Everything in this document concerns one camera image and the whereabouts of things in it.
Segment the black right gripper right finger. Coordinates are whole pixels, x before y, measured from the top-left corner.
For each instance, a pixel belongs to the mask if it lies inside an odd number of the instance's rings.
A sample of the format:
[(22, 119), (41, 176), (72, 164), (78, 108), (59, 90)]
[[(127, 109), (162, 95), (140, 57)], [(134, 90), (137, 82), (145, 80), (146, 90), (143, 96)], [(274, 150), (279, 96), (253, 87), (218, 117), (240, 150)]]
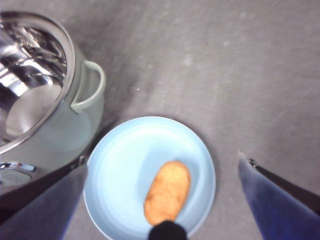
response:
[(245, 198), (265, 240), (318, 240), (320, 197), (268, 171), (243, 152), (238, 174)]

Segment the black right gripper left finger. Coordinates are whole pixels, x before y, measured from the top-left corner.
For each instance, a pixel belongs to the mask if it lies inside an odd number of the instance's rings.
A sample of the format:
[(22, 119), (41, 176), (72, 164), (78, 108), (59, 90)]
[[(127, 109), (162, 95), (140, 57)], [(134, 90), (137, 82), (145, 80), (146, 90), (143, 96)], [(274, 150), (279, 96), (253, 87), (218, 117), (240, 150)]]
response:
[(88, 174), (81, 155), (50, 173), (22, 162), (0, 165), (0, 238), (61, 240)]

